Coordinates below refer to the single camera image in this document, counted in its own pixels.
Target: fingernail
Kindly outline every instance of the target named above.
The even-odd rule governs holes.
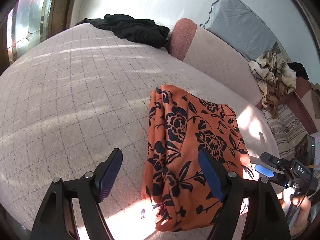
[[[296,206],[298,203],[299,203],[299,199],[298,198],[293,198],[292,204]]]

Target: gray pillow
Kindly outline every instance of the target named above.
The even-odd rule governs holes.
[[[201,24],[228,43],[247,60],[272,50],[276,36],[268,26],[240,0],[217,0],[209,19]]]

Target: metal screw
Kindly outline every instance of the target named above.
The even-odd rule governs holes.
[[[52,179],[52,182],[53,183],[58,183],[60,181],[60,178],[59,177],[54,177],[53,179]]]
[[[268,180],[268,178],[266,178],[266,177],[261,177],[261,182],[262,182],[262,183],[268,183],[269,180]]]
[[[237,176],[237,174],[236,174],[234,171],[229,171],[229,172],[228,172],[228,176],[229,176],[230,178],[235,178],[235,177]]]
[[[93,176],[93,172],[92,171],[88,171],[85,173],[84,175],[86,178],[91,178]]]

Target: black garment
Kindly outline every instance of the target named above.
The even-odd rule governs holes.
[[[293,71],[296,72],[297,77],[303,77],[305,80],[309,80],[307,71],[304,69],[303,65],[301,63],[292,62],[287,63],[289,68],[291,68]]]
[[[148,44],[155,48],[164,47],[169,28],[156,25],[153,20],[137,20],[124,14],[106,14],[104,19],[84,19],[77,25],[90,23],[102,30],[112,31],[118,38]]]

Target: human hand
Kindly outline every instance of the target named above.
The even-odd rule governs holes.
[[[286,203],[283,199],[283,193],[280,192],[277,196],[278,196],[279,202],[281,204],[281,207],[284,209],[286,206]],[[294,222],[292,228],[290,229],[290,235],[293,237],[293,236],[296,236],[296,235],[300,234],[301,232],[303,232],[305,230],[305,228],[307,227],[308,216],[309,216],[310,208],[311,208],[311,201],[307,197],[305,197],[303,199],[303,195],[302,195],[299,197],[294,197],[292,199],[292,204],[297,207],[300,204],[299,214],[298,214],[297,219]]]

